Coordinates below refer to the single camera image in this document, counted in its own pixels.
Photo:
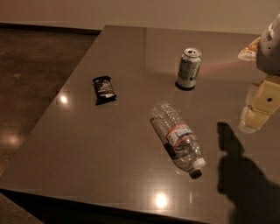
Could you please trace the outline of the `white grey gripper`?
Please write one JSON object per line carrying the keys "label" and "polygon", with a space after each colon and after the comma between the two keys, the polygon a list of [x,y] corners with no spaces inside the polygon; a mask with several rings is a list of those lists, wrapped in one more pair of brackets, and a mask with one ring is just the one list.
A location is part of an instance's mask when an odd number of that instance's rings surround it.
{"label": "white grey gripper", "polygon": [[260,38],[240,50],[238,58],[256,61],[257,68],[268,75],[260,83],[250,85],[241,112],[240,131],[253,134],[280,108],[280,14]]}

